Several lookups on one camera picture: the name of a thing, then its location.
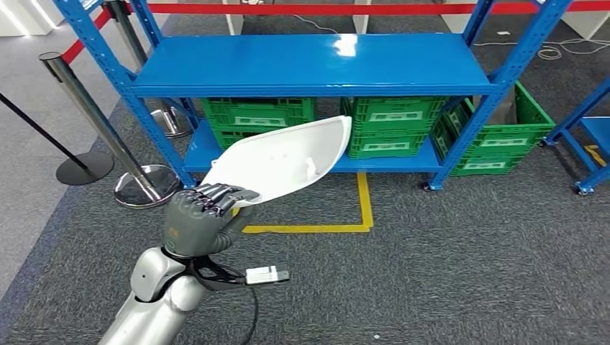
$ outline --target red barrier rope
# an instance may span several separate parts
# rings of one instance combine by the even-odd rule
[[[258,15],[317,15],[376,16],[471,14],[475,4],[392,4],[392,5],[329,5],[329,4],[149,4],[150,11],[166,14],[258,14]],[[505,2],[493,6],[492,14],[531,14],[538,8],[532,2]],[[575,1],[569,12],[610,11],[610,0]]]
[[[97,18],[95,18],[94,24],[95,24],[96,28],[101,29],[102,27],[104,27],[104,25],[106,25],[106,23],[109,20],[110,20],[110,12],[108,12],[106,9],[102,9],[102,12],[97,16]],[[66,50],[62,54],[63,59],[67,63],[72,63],[72,61],[74,61],[74,59],[76,59],[78,54],[80,54],[83,51],[84,48],[85,47],[83,46],[83,43],[81,43],[80,40],[76,40],[68,48],[68,50]]]

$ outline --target white plastic part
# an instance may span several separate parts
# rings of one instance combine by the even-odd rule
[[[216,160],[201,184],[224,183],[260,196],[235,207],[264,203],[315,183],[341,158],[352,119],[336,116],[242,139]]]

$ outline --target white connector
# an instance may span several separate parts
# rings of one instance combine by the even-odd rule
[[[246,284],[265,284],[269,282],[280,282],[288,280],[290,275],[288,271],[277,271],[275,266],[250,268],[246,270]]]

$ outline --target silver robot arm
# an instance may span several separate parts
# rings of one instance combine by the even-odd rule
[[[170,202],[164,227],[164,247],[147,249],[131,276],[132,292],[99,344],[171,345],[186,317],[207,290],[228,290],[288,280],[274,266],[227,272],[210,258],[231,246],[253,216],[241,208],[230,220],[238,200],[257,193],[228,185],[205,185],[178,193]],[[199,272],[210,269],[215,275]]]

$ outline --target stanchion base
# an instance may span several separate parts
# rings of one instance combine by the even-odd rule
[[[172,114],[168,114],[163,109],[157,109],[150,113],[157,124],[163,129],[165,136],[167,138],[180,138],[193,133],[193,129],[184,121],[172,120],[172,118],[177,119],[180,116],[180,112],[172,106],[169,109]]]
[[[112,157],[102,152],[81,153],[76,158],[88,169],[83,169],[70,159],[61,163],[55,172],[55,176],[64,185],[88,185],[108,175],[114,167]]]
[[[159,199],[151,197],[131,174],[126,172],[114,186],[114,198],[129,208],[151,208],[170,200],[182,188],[176,173],[165,165],[143,165],[142,170],[155,186]]]

